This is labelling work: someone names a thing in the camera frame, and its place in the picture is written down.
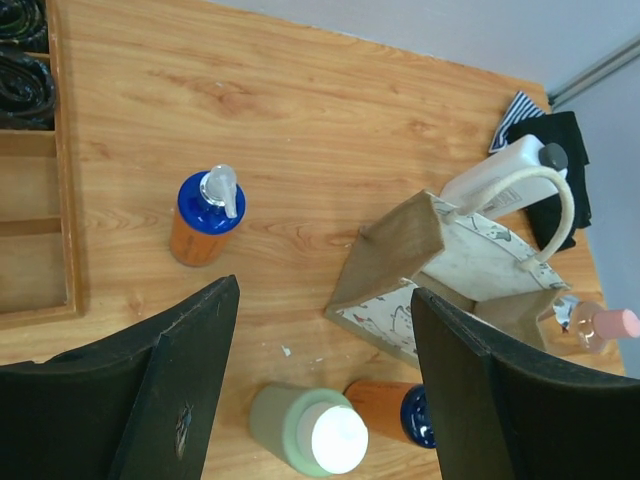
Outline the black garment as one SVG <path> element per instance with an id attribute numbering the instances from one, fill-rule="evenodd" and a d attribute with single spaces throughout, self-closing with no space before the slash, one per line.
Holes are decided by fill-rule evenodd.
<path id="1" fill-rule="evenodd" d="M 591 225 L 591 206 L 586 188 L 586 166 L 589 158 L 582 133 L 573 111 L 531 117 L 510 126 L 506 139 L 509 143 L 532 135 L 543 144 L 543 166 L 562 173 L 570 187 L 575 213 L 571 229 L 558 248 L 568 250 L 576 246 L 574 234 L 577 229 Z M 553 237 L 561 218 L 561 200 L 555 193 L 524 208 L 534 239 L 540 249 L 546 247 Z"/>

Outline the clear bottle pink cap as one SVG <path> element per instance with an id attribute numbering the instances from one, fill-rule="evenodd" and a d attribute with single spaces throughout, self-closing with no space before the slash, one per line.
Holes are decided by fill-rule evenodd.
<path id="1" fill-rule="evenodd" d="M 614 340 L 639 337 L 639 318 L 629 309 L 608 310 L 565 295 L 537 321 L 545 350 L 556 356 L 599 354 Z"/>

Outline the cream bottle beige cap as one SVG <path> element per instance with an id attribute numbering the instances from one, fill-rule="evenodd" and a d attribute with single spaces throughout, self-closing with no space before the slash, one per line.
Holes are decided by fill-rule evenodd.
<path id="1" fill-rule="evenodd" d="M 353 471 L 369 446 L 364 420 L 342 393 L 328 388 L 266 385 L 251 404 L 249 431 L 263 448 L 312 478 Z"/>

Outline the blue white striped cloth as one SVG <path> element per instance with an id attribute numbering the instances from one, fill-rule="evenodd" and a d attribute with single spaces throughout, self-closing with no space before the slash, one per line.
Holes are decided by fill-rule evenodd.
<path id="1" fill-rule="evenodd" d="M 511 126 L 520 123 L 523 120 L 538 118 L 545 114 L 546 112 L 542 110 L 525 92 L 518 91 L 495 129 L 488 148 L 488 153 L 494 154 L 508 145 L 507 133 Z"/>

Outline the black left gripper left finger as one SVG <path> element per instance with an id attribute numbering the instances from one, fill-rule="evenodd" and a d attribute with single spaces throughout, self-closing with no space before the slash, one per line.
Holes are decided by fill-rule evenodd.
<path id="1" fill-rule="evenodd" d="M 240 289 L 175 306 L 46 362 L 1 369 L 5 479 L 198 479 Z"/>

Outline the orange bottle blue pump collar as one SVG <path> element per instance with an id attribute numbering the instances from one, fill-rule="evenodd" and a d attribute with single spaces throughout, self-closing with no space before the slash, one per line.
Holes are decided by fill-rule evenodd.
<path id="1" fill-rule="evenodd" d="M 242 222 L 246 207 L 231 166 L 220 164 L 191 175 L 178 191 L 170 252 L 190 267 L 213 263 Z"/>

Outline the wooden compartment tray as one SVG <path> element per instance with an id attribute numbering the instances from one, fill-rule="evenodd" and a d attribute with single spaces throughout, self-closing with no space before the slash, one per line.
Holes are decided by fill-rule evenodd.
<path id="1" fill-rule="evenodd" d="M 70 88 L 56 1 L 44 1 L 49 67 L 56 85 L 54 129 L 1 129 L 1 327 L 81 315 L 84 307 Z"/>

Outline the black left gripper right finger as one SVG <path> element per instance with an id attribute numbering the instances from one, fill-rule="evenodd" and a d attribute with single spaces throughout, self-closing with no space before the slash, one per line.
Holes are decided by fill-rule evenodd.
<path id="1" fill-rule="evenodd" d="M 411 314 L 443 478 L 638 478 L 638 380 L 544 353 L 426 288 Z"/>

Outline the beige canvas bag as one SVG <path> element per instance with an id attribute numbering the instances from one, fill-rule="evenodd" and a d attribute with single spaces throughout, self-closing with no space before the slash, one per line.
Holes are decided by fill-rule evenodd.
<path id="1" fill-rule="evenodd" d="M 530 179 L 554 185 L 561 200 L 559 225 L 541 251 L 480 213 L 498 194 Z M 566 239 L 574 213 L 570 187 L 548 167 L 511 173 L 459 206 L 421 190 L 358 233 L 325 316 L 417 367 L 411 297 L 424 287 L 542 350 L 537 321 L 569 288 L 549 260 Z"/>

